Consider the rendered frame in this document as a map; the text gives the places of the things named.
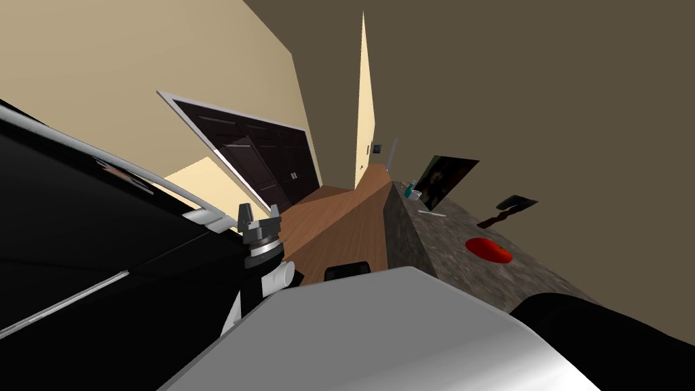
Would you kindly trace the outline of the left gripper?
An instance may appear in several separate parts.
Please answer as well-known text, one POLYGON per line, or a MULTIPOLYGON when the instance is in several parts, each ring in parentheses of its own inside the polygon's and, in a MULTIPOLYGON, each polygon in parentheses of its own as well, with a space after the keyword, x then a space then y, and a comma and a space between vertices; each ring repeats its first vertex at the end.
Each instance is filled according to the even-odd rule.
POLYGON ((272 204, 270 208, 270 218, 254 221, 250 203, 239 204, 237 230, 243 238, 243 244, 261 245, 278 241, 281 225, 280 211, 277 204, 272 204))

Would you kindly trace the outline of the black appliance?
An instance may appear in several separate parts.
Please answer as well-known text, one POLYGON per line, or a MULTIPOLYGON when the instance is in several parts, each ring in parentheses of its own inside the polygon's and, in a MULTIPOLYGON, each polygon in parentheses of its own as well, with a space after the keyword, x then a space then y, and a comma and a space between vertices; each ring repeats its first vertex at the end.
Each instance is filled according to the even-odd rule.
POLYGON ((221 336, 242 236, 0 119, 0 391, 158 391, 221 336))

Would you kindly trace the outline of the dark framed picture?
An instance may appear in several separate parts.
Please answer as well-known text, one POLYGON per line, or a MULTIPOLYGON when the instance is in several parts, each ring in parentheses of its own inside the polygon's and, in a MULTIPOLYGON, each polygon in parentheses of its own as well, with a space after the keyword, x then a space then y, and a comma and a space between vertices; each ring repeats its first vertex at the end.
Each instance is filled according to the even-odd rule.
POLYGON ((433 211, 478 163, 478 160, 435 155, 414 191, 419 192, 419 199, 433 211))

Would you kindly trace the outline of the red tomato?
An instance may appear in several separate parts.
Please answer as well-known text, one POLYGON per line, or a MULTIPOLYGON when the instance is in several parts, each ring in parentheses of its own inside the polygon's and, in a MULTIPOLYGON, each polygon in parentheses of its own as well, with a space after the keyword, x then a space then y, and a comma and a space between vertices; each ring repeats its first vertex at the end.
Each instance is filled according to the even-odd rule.
POLYGON ((466 241, 465 247, 473 255, 492 263, 510 263, 514 259, 508 250, 485 237, 473 237, 466 241))

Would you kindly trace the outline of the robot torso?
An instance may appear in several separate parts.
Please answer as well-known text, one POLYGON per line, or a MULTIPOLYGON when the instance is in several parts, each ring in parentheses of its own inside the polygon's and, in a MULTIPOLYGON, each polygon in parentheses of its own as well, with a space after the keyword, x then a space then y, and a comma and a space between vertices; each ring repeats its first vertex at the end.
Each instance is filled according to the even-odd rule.
POLYGON ((158 391, 599 391, 509 314, 413 267, 278 291, 158 391))

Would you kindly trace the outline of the dark brown double door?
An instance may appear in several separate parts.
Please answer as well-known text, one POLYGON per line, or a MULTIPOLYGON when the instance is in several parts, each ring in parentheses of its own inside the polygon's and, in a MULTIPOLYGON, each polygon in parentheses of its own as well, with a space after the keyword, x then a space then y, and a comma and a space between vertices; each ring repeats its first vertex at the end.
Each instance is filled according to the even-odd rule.
POLYGON ((320 188, 306 130, 158 94, 264 208, 284 212, 320 188))

